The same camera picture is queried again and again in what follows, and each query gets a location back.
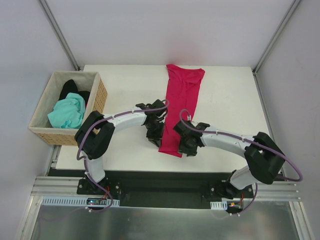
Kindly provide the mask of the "pink t shirt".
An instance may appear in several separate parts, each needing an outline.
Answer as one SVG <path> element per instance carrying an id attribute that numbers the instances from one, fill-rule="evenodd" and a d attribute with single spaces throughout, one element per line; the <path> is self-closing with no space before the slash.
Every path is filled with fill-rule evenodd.
<path id="1" fill-rule="evenodd" d="M 182 157 L 178 153 L 180 136 L 174 131 L 174 126 L 180 121 L 180 112 L 188 110 L 194 116 L 201 82 L 205 76 L 205 70 L 186 69 L 174 64 L 166 66 L 168 83 L 165 98 L 169 101 L 167 115 L 164 123 L 161 147 L 159 152 L 174 157 Z"/>

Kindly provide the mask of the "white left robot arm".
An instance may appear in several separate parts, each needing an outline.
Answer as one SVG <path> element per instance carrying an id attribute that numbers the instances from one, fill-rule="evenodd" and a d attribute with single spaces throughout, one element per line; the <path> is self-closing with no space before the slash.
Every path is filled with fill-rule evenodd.
<path id="1" fill-rule="evenodd" d="M 88 188 L 99 195 L 105 191 L 106 178 L 103 169 L 103 155 L 107 151 L 114 134 L 137 126 L 146 128 L 146 138 L 159 148 L 162 144 L 165 123 L 170 102 L 157 99 L 154 103 L 136 104 L 131 110 L 106 115 L 92 111 L 82 123 L 75 141 L 78 146 L 76 159 L 83 159 Z"/>

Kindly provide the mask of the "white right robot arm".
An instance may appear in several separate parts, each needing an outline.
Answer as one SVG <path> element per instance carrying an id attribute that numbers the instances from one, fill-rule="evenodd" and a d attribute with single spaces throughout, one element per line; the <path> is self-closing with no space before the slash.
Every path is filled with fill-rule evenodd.
<path id="1" fill-rule="evenodd" d="M 181 120 L 173 130 L 180 136 L 178 151 L 188 157 L 197 155 L 198 147 L 218 148 L 246 160 L 247 166 L 235 170 L 226 180 L 225 192 L 237 197 L 243 189 L 254 183 L 271 185 L 278 177 L 285 160 L 273 153 L 281 153 L 275 142 L 264 132 L 256 135 L 236 136 L 223 132 L 208 123 L 193 125 Z"/>

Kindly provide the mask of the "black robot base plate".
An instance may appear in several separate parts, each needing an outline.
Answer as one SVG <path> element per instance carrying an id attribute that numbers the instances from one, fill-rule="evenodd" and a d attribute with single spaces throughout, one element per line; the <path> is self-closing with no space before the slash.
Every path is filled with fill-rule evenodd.
<path id="1" fill-rule="evenodd" d="M 78 195 L 104 195 L 109 191 L 122 207 L 210 209 L 222 200 L 219 192 L 228 173 L 114 171 L 105 173 L 94 186 L 86 177 L 79 180 Z"/>

